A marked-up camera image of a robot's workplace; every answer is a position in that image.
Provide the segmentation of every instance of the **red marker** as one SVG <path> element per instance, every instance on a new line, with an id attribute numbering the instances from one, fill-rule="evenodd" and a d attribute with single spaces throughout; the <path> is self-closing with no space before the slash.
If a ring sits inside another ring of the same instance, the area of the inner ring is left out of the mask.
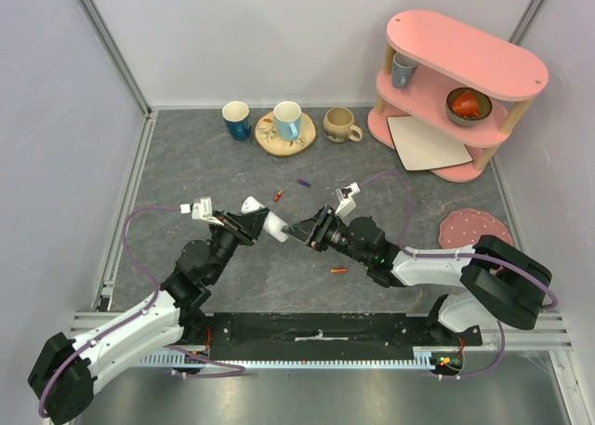
<path id="1" fill-rule="evenodd" d="M 283 190 L 279 190 L 279 192 L 277 194 L 275 194 L 275 196 L 272 198 L 272 201 L 276 203 L 281 198 L 282 195 L 283 195 Z"/>

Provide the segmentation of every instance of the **pink round mat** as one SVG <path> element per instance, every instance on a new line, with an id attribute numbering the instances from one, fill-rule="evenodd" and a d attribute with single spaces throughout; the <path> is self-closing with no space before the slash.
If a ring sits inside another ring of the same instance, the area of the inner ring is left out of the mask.
<path id="1" fill-rule="evenodd" d="M 512 245 L 512 237 L 506 226 L 485 211 L 465 208 L 453 211 L 440 224 L 440 246 L 458 248 L 477 244 L 483 234 L 492 234 Z"/>

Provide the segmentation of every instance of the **beige ceramic mug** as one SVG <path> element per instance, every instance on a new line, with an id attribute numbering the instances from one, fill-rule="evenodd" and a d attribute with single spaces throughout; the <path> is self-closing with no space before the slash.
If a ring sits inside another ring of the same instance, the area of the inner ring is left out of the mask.
<path id="1" fill-rule="evenodd" d="M 347 107 L 334 107 L 324 116 L 324 133 L 335 143 L 342 143 L 348 139 L 361 141 L 363 131 L 353 122 L 353 113 Z"/>

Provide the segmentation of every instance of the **bowl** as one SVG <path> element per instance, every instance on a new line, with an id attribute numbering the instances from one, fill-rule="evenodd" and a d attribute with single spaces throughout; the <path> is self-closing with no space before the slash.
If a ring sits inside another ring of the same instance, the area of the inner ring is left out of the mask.
<path id="1" fill-rule="evenodd" d="M 479 118 L 477 118 L 475 116 L 457 115 L 453 111 L 453 108 L 450 107 L 450 105 L 453 103 L 453 101 L 456 98 L 458 98 L 466 90 L 471 91 L 471 93 L 477 100 L 477 104 L 480 106 L 480 111 L 479 111 L 480 117 Z M 459 87 L 459 88 L 456 88 L 455 90 L 453 90 L 452 92 L 450 92 L 448 94 L 448 97 L 446 97 L 446 114 L 448 115 L 448 119 L 450 121 L 452 121 L 453 123 L 455 123 L 456 125 L 463 126 L 463 127 L 477 125 L 479 122 L 481 122 L 482 120 L 484 120 L 485 118 L 490 116 L 490 113 L 492 113 L 492 101 L 490 100 L 490 98 L 487 95 L 475 90 L 474 88 Z"/>

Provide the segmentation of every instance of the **pink shelf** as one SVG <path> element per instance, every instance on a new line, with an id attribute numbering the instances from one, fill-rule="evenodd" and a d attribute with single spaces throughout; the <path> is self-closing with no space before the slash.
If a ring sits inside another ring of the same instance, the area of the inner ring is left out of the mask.
<path id="1" fill-rule="evenodd" d="M 473 157 L 473 160 L 478 158 L 482 153 L 481 148 L 473 148 L 472 146 L 467 146 L 467 150 L 471 154 L 471 157 Z M 473 167 L 473 162 L 464 165 L 443 167 L 441 169 L 432 169 L 431 172 L 438 177 L 442 177 L 445 180 L 450 180 L 455 183 L 463 183 L 465 181 L 476 179 L 482 173 L 482 171 L 478 171 Z"/>
<path id="2" fill-rule="evenodd" d="M 394 149 L 392 144 L 392 138 L 390 137 L 389 122 L 387 117 L 389 116 L 407 116 L 409 113 L 397 109 L 394 106 L 386 103 L 384 104 L 384 111 L 382 113 L 376 113 L 374 110 L 368 114 L 368 130 L 372 134 L 372 137 L 386 144 L 391 149 Z"/>
<path id="3" fill-rule="evenodd" d="M 372 137 L 386 144 L 391 149 L 394 149 L 392 138 L 389 132 L 389 123 L 387 117 L 389 116 L 407 116 L 409 113 L 402 111 L 388 103 L 384 104 L 384 111 L 382 113 L 375 113 L 374 110 L 368 114 L 368 130 Z M 480 153 L 481 148 L 473 148 L 467 146 L 467 150 L 473 159 L 476 159 Z M 473 168 L 473 163 L 466 163 L 464 165 L 443 167 L 442 169 L 433 169 L 431 172 L 443 179 L 454 181 L 457 183 L 470 181 L 477 178 L 482 172 Z"/>
<path id="4" fill-rule="evenodd" d="M 387 40 L 396 51 L 500 100 L 529 100 L 548 83 L 548 69 L 530 51 L 435 11 L 397 14 Z"/>
<path id="5" fill-rule="evenodd" d="M 404 89 L 394 88 L 390 74 L 383 72 L 378 74 L 376 83 L 385 101 L 469 146 L 489 148 L 509 137 L 497 129 L 508 111 L 496 100 L 492 100 L 492 114 L 476 126 L 461 127 L 452 123 L 446 115 L 446 97 L 461 84 L 429 67 L 419 65 Z"/>

